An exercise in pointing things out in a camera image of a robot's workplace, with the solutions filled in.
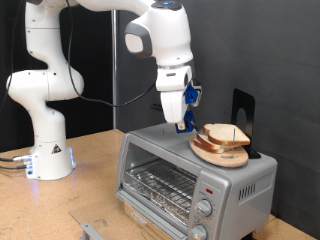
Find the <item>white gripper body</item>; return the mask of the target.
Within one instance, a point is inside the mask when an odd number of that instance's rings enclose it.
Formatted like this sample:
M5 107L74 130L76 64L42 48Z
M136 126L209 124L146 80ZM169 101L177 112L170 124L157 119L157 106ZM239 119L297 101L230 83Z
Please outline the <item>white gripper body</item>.
M187 109L185 90L192 78L190 66L177 69L158 69L156 89L160 93L165 120L182 123Z

